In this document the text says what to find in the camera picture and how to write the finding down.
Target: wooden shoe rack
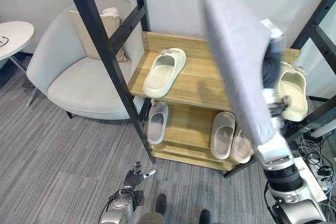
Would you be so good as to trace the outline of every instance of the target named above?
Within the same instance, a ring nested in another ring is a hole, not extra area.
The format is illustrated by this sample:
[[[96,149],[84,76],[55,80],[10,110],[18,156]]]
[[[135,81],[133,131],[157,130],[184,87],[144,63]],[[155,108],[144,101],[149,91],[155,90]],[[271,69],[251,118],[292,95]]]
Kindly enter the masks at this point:
[[[151,145],[152,155],[172,161],[219,170],[231,170],[236,163],[211,154],[212,122],[220,111],[230,111],[222,78],[215,66],[206,41],[199,38],[143,32],[144,55],[128,88],[132,95],[146,97],[143,82],[162,48],[181,48],[187,62],[170,91],[158,101],[169,105],[164,140]],[[300,50],[287,49],[283,61],[294,61]]]

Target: white armchair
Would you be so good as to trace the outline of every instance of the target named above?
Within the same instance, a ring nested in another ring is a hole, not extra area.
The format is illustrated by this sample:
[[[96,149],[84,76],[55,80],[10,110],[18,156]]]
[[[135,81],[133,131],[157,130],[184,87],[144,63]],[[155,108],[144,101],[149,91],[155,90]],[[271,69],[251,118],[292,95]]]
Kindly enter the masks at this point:
[[[96,5],[100,13],[116,7],[122,19],[131,11],[130,4],[122,0],[96,0]],[[102,61],[87,57],[69,10],[76,7],[63,10],[43,34],[28,66],[28,79],[68,112],[96,119],[128,119]],[[144,52],[140,25],[124,44],[124,51],[131,61],[119,66],[128,83]],[[133,101],[139,113],[144,99],[134,97]]]

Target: white slipper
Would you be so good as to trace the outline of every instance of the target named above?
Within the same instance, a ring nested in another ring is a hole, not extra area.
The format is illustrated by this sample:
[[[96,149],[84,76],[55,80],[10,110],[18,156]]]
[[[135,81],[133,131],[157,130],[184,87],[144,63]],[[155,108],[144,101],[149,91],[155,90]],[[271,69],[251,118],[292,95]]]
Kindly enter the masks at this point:
[[[147,141],[150,144],[160,144],[163,140],[168,118],[168,105],[165,102],[155,103],[148,116]]]
[[[152,98],[165,96],[185,63],[186,55],[182,49],[161,50],[143,83],[142,88],[145,95]]]
[[[235,123],[235,117],[230,112],[223,111],[215,116],[212,127],[211,152],[216,158],[226,159],[230,155]]]
[[[237,127],[231,147],[231,158],[241,164],[247,163],[253,154],[250,140]]]
[[[299,67],[293,67],[288,63],[281,62],[278,83],[278,97],[285,95],[290,97],[290,104],[281,114],[284,119],[300,122],[308,112],[306,99],[306,79],[304,71]]]

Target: chair seat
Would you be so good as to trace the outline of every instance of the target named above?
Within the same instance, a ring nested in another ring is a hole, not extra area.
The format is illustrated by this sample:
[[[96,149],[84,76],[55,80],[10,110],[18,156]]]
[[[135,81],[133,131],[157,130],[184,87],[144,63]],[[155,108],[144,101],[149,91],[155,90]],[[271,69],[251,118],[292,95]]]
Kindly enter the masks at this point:
[[[119,66],[126,83],[131,62]],[[96,119],[128,119],[129,115],[101,60],[85,57],[61,73],[48,89],[48,99],[71,113]],[[138,113],[144,99],[135,97]]]

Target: person's foot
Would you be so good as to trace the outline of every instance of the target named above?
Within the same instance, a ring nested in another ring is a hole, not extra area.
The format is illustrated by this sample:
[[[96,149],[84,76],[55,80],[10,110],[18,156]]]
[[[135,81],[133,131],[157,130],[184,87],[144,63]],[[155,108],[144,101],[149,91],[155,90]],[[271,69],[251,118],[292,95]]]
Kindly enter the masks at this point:
[[[159,194],[158,197],[156,198],[156,203],[155,203],[155,212],[160,213],[162,216],[166,212],[167,208],[167,198],[164,194]]]
[[[211,214],[208,210],[204,209],[201,212],[201,215],[199,217],[200,223],[199,224],[210,224],[211,222]]]

